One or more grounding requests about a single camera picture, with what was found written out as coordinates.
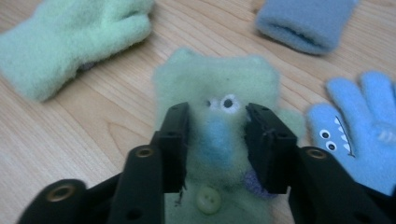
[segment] fleece fabric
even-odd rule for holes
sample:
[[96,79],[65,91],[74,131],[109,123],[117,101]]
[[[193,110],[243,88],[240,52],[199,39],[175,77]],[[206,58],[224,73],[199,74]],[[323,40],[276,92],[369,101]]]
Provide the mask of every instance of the fleece fabric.
[[338,46],[358,0],[266,0],[257,14],[263,34],[301,52],[327,54]]
[[312,139],[330,151],[358,183],[392,195],[396,186],[396,99],[388,76],[371,71],[361,87],[342,77],[327,83],[337,107],[307,112]]
[[[304,133],[303,116],[277,106],[278,72],[261,56],[207,57],[179,49],[156,69],[153,82],[157,129],[170,106],[183,102],[190,105],[187,189],[181,200],[178,194],[166,196],[166,222],[269,223],[264,189],[251,187],[260,184],[246,179],[252,167],[244,140],[248,122],[245,106],[265,105],[297,135]],[[220,195],[221,207],[215,214],[201,212],[196,205],[197,192],[205,186]]]
[[34,101],[51,97],[83,64],[142,41],[153,0],[47,0],[34,15],[0,34],[0,70]]

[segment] wood grain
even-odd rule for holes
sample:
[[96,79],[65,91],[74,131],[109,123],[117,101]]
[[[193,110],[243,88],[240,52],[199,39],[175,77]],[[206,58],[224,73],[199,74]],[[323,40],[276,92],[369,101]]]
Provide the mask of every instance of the wood grain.
[[[39,0],[0,0],[0,33],[31,16]],[[0,77],[0,223],[15,223],[49,183],[78,178],[89,187],[123,166],[127,152],[153,134],[151,76],[179,47],[212,56],[259,54],[282,74],[284,107],[302,113],[328,101],[331,77],[380,70],[396,80],[396,5],[364,0],[327,56],[298,53],[260,35],[246,0],[158,0],[144,42],[79,75],[43,104],[26,101]],[[309,144],[309,138],[302,145]],[[276,223],[292,223],[287,196],[275,199]]]

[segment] googly eye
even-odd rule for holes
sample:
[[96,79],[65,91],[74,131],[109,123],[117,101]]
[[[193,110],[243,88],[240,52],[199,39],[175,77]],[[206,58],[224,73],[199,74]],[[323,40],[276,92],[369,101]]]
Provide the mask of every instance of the googly eye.
[[220,107],[226,113],[233,114],[238,111],[240,104],[236,100],[235,95],[229,94],[221,100]]
[[219,106],[219,101],[217,99],[210,99],[206,101],[206,106],[210,109],[216,109]]
[[326,148],[329,149],[330,151],[335,151],[337,149],[337,145],[332,141],[328,141],[326,143]]
[[321,130],[319,134],[320,134],[320,137],[323,139],[329,139],[331,137],[330,132],[325,129]]

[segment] light blue glove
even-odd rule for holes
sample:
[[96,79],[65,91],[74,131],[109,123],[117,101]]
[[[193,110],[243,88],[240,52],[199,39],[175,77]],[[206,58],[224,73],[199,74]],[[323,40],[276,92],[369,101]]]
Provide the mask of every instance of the light blue glove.
[[358,0],[266,0],[257,14],[263,34],[309,54],[327,54],[338,47]]
[[328,104],[307,113],[314,144],[325,148],[358,183],[391,195],[396,185],[396,103],[391,80],[361,76],[361,91],[345,78],[327,83],[339,111]]

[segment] glove cuff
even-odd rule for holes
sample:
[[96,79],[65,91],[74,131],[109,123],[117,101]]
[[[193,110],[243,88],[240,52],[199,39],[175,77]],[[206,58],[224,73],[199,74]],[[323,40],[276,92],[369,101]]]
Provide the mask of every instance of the glove cuff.
[[22,96],[44,101],[77,68],[64,39],[45,25],[25,21],[0,35],[0,70]]
[[256,18],[263,34],[293,49],[326,54],[338,46],[357,0],[267,0]]

